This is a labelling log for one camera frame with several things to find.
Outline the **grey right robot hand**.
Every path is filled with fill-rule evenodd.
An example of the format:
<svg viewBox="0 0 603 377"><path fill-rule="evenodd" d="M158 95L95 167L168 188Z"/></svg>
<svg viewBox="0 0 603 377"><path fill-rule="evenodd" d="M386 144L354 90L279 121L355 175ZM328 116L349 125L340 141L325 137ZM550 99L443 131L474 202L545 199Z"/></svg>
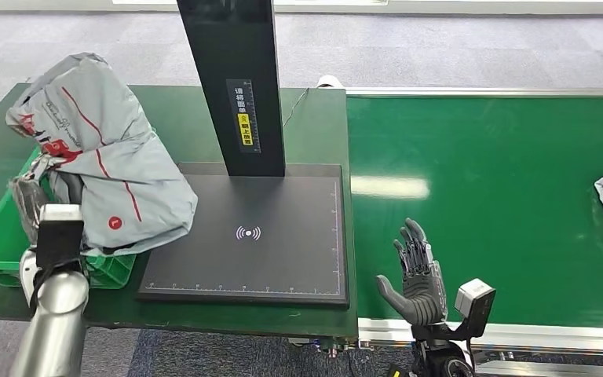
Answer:
<svg viewBox="0 0 603 377"><path fill-rule="evenodd" d="M415 326L439 324L447 318L447 297L440 263L433 257L432 246L422 226L406 218L400 228L402 240L395 239L401 267L403 292L393 288L384 275L375 277L380 295Z"/></svg>

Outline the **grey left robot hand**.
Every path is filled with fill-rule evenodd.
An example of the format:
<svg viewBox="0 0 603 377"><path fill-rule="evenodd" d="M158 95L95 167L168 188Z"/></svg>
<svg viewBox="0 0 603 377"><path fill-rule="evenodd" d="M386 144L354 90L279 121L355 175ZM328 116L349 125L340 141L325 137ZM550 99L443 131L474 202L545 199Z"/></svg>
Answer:
<svg viewBox="0 0 603 377"><path fill-rule="evenodd" d="M8 187L22 229L30 245L36 245L42 207L48 203L80 204L84 184L77 174L52 170L39 175L25 174L12 178Z"/></svg>

